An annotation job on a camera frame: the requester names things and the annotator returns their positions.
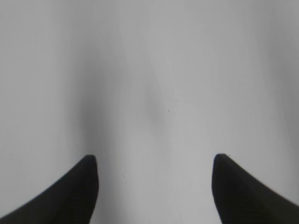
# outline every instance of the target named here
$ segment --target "white floor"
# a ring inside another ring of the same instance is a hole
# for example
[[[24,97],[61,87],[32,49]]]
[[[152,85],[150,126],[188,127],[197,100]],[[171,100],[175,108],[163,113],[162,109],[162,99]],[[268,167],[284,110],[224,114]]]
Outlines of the white floor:
[[[0,216],[85,154],[92,223],[220,224],[213,158],[299,204],[295,1],[0,1]]]

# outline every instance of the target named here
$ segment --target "white surface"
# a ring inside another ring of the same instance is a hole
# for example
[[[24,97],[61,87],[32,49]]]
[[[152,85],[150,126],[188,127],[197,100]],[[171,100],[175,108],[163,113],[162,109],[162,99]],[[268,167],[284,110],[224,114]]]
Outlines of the white surface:
[[[1,1],[0,215],[87,153],[92,223],[219,224],[217,153],[299,204],[297,8]]]

